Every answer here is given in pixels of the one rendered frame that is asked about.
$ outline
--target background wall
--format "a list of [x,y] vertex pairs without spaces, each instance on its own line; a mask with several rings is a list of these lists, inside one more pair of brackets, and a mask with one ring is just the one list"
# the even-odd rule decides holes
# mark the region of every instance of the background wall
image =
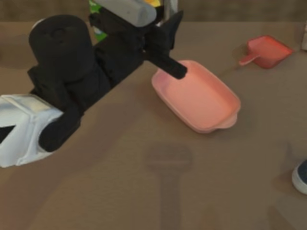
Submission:
[[[179,0],[185,21],[305,21],[307,0]],[[86,20],[88,0],[0,0],[0,21],[69,13]]]

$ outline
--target yellow object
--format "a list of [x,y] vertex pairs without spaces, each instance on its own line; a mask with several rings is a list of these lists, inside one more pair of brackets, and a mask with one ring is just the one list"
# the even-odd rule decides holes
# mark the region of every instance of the yellow object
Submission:
[[154,7],[161,6],[161,3],[159,0],[145,0],[145,2],[151,4]]

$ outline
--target brown tabletop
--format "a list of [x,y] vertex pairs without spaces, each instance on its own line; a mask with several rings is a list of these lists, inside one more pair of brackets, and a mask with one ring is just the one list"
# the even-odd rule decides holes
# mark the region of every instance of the brown tabletop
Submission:
[[[32,24],[0,23],[7,35],[0,94],[31,90]],[[292,187],[291,171],[307,158],[307,54],[271,70],[236,69],[248,39],[269,34],[298,50],[302,30],[301,23],[183,23],[173,57],[201,63],[240,97],[237,124],[193,132],[158,98],[156,67],[146,63],[86,113],[56,154],[0,169],[0,229],[305,230],[307,197]],[[167,161],[148,158],[157,153]],[[181,157],[175,163],[186,170],[169,172],[177,181],[159,174]]]

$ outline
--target green object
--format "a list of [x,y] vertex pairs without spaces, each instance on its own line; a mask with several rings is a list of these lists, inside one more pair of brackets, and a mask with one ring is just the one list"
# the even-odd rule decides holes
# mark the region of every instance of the green object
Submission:
[[[98,5],[96,2],[94,2],[94,0],[89,0],[89,4],[90,4],[90,12],[91,13],[99,13],[99,9],[101,8],[100,5]],[[103,31],[99,30],[98,28],[96,28],[94,26],[93,26],[93,29],[94,29],[96,40],[98,42],[100,42],[100,41],[102,41],[106,38],[106,36],[107,36],[106,33],[104,33]]]

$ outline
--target black cylinder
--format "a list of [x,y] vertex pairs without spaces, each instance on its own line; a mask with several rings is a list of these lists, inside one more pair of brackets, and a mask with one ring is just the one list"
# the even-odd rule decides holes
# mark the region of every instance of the black cylinder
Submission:
[[34,27],[29,43],[39,70],[65,83],[80,80],[95,64],[93,45],[84,21],[72,15],[49,17]]

